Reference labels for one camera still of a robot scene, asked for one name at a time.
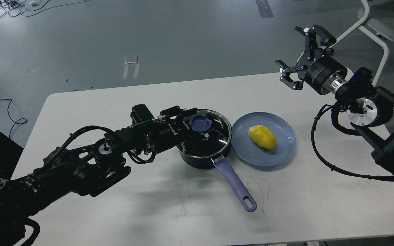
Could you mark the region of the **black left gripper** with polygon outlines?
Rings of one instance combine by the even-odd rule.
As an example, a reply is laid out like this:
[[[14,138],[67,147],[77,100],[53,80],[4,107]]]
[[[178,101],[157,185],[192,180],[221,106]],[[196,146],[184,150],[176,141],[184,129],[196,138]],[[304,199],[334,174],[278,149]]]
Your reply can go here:
[[[156,117],[156,149],[171,149],[189,140],[191,131],[183,119],[197,112],[198,108],[182,109],[179,106],[162,110]]]

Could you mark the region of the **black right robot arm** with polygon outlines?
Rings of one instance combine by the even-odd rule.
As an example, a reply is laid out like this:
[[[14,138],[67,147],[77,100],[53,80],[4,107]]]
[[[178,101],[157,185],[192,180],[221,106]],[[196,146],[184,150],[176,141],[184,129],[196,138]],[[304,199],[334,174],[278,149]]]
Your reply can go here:
[[[324,27],[295,27],[305,38],[305,50],[296,65],[276,60],[280,81],[291,90],[302,90],[308,84],[319,95],[333,94],[335,103],[323,105],[314,118],[311,143],[319,160],[331,171],[369,180],[394,182],[394,94],[381,86],[373,86],[369,69],[359,68],[346,80],[348,70],[330,56],[328,50],[337,40]],[[343,170],[322,157],[316,148],[315,131],[322,115],[330,111],[333,127],[346,134],[362,137],[372,148],[374,162],[388,171],[386,176],[362,175]]]

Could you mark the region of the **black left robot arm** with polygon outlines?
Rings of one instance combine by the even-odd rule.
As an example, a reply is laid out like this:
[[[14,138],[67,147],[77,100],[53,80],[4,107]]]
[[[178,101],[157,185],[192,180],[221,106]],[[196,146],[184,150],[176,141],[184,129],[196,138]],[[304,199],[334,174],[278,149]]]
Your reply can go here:
[[[33,232],[23,245],[31,246],[40,233],[31,216],[71,192],[96,197],[126,178],[131,167],[124,154],[137,164],[152,163],[157,154],[191,139],[186,120],[197,111],[174,106],[154,117],[145,104],[139,104],[130,113],[132,125],[116,131],[82,127],[32,173],[12,180],[0,176],[0,246],[22,240],[26,226]]]

